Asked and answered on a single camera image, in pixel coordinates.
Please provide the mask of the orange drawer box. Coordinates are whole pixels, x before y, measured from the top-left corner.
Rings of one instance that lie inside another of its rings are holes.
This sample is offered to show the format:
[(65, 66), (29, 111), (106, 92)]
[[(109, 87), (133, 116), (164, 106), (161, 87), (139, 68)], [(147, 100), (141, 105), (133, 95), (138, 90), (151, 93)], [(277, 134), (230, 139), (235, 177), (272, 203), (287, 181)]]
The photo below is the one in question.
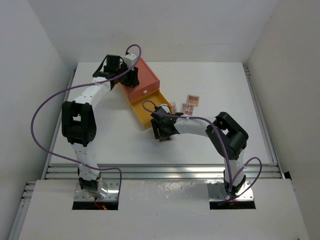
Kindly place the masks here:
[(139, 85), (134, 88), (126, 87), (122, 84), (118, 85), (129, 103), (160, 89), (160, 80), (143, 58), (138, 61), (136, 67), (138, 68), (137, 78)]

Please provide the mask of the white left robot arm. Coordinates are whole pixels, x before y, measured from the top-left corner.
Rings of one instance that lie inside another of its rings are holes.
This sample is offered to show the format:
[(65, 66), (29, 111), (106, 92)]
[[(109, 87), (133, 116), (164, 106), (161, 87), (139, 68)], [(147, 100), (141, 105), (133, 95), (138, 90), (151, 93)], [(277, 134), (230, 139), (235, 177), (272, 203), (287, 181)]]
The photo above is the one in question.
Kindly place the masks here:
[(78, 164), (80, 188), (95, 199), (106, 196), (101, 171), (98, 169), (93, 140), (97, 133), (94, 109), (118, 83), (130, 88), (139, 85), (139, 57), (134, 53), (125, 56), (108, 54), (92, 75), (93, 85), (78, 97), (62, 104), (62, 135), (71, 144)]

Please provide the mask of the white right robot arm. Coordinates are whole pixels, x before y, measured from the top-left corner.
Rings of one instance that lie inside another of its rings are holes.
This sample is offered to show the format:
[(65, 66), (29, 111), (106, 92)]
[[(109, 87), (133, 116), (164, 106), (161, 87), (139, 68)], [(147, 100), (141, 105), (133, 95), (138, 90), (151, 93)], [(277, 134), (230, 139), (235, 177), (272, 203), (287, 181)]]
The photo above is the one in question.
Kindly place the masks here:
[(155, 138), (191, 134), (210, 139), (215, 150), (224, 159), (223, 181), (226, 193), (235, 197), (246, 181), (243, 153), (248, 133), (226, 112), (220, 112), (214, 121), (204, 117), (188, 116), (181, 112), (170, 114), (165, 106), (157, 106), (151, 113)]

